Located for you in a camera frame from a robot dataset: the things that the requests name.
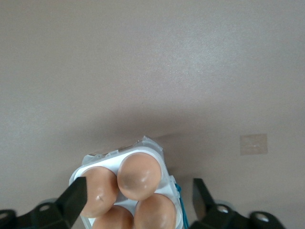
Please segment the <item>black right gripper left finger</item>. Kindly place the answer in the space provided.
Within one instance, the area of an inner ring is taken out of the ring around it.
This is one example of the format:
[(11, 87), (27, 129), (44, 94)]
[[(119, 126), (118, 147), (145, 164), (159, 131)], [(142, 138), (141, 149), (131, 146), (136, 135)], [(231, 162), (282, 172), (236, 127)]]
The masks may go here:
[(79, 177), (60, 195), (41, 202), (17, 216), (12, 209), (0, 211), (2, 229), (71, 229), (87, 202), (87, 183)]

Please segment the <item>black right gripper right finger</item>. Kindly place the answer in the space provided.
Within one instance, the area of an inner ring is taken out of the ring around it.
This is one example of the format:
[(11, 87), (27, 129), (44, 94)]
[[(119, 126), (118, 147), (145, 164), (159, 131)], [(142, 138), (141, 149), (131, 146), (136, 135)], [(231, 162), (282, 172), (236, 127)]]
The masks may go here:
[(197, 220), (192, 229), (284, 229), (274, 215), (254, 211), (244, 217), (226, 204), (216, 203), (201, 178), (193, 179), (193, 207)]

